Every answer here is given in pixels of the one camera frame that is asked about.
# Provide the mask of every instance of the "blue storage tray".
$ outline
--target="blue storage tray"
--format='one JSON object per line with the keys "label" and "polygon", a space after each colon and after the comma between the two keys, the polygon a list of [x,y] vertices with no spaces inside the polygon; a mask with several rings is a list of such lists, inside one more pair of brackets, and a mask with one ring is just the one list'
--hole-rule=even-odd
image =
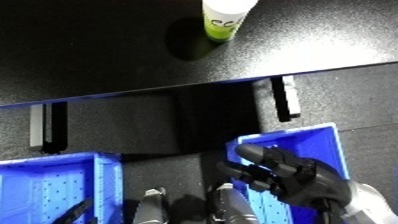
{"label": "blue storage tray", "polygon": [[0,161],[0,187],[0,223],[52,223],[88,197],[92,208],[74,223],[123,221],[122,172],[114,154]]}
{"label": "blue storage tray", "polygon": [[[316,158],[334,167],[342,177],[349,178],[337,128],[333,123],[242,136],[229,142],[227,144],[228,159],[249,165],[249,161],[235,153],[236,146],[243,143],[263,147],[278,146],[292,151],[300,157]],[[248,199],[262,224],[308,224],[313,222],[315,211],[311,209],[286,205],[279,202],[269,192],[258,193],[238,181],[233,181],[233,184]]]}

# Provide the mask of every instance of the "plastic cup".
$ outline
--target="plastic cup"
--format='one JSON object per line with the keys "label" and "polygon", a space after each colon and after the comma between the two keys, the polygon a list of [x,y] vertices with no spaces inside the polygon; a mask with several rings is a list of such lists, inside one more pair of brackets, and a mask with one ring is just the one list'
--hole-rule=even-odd
{"label": "plastic cup", "polygon": [[217,42],[231,40],[258,0],[203,0],[207,36]]}

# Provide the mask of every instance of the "black tabletop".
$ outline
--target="black tabletop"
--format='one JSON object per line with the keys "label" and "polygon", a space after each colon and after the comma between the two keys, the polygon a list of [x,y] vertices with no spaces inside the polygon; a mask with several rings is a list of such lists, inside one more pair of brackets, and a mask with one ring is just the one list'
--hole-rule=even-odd
{"label": "black tabletop", "polygon": [[0,105],[398,61],[395,0],[259,0],[236,38],[200,0],[0,1]]}

